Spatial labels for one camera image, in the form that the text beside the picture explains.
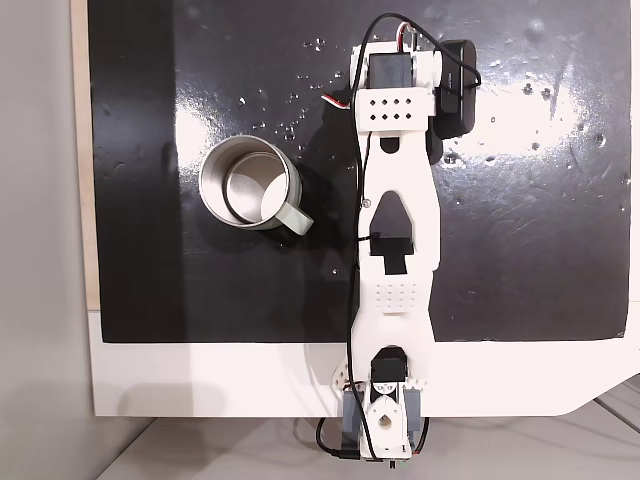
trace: mug handle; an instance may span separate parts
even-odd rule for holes
[[[311,225],[313,225],[313,219],[287,202],[284,202],[282,208],[278,210],[276,218],[300,236],[307,233]]]

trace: wooden edge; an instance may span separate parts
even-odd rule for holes
[[[71,42],[76,114],[78,183],[87,310],[100,310],[98,238],[93,185],[93,133],[91,77],[89,73],[89,22],[87,0],[71,0]]]

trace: floor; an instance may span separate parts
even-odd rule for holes
[[[640,425],[640,380],[602,397]],[[386,478],[388,467],[317,450],[315,419],[158,419],[100,480]],[[338,425],[326,425],[337,445]],[[438,419],[427,447],[398,465],[405,479],[638,478],[640,435],[599,405],[555,418]]]

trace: water droplet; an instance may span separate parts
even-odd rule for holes
[[[530,42],[539,43],[544,36],[544,22],[539,18],[531,21],[525,35]]]
[[[447,165],[455,165],[460,159],[460,155],[455,152],[447,153],[444,157],[444,163]]]
[[[607,139],[602,133],[596,133],[595,137],[593,137],[593,141],[596,142],[596,145],[599,147],[604,147],[607,143]]]
[[[298,99],[298,94],[297,93],[290,93],[289,94],[289,98],[285,101],[285,103],[291,103],[294,100]]]

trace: gray wall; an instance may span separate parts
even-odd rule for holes
[[[68,3],[0,3],[3,480],[94,479],[148,423],[92,413]]]

